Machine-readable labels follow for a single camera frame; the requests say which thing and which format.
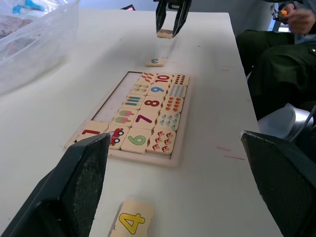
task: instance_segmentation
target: person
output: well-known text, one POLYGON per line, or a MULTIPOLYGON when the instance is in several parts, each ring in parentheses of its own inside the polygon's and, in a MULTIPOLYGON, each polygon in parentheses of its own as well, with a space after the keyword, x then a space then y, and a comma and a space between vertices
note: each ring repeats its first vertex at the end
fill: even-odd
POLYGON ((288 1, 279 10, 291 33, 247 30, 236 37, 257 119, 316 99, 316 0, 288 1))

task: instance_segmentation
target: clear plastic container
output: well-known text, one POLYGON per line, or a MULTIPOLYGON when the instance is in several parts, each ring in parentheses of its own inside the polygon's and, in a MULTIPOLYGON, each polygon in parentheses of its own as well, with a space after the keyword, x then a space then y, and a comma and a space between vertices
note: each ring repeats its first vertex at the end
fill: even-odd
POLYGON ((0 52, 11 52, 0 55, 0 94, 35 79, 58 64, 75 40, 79 2, 69 1, 0 39, 0 52))

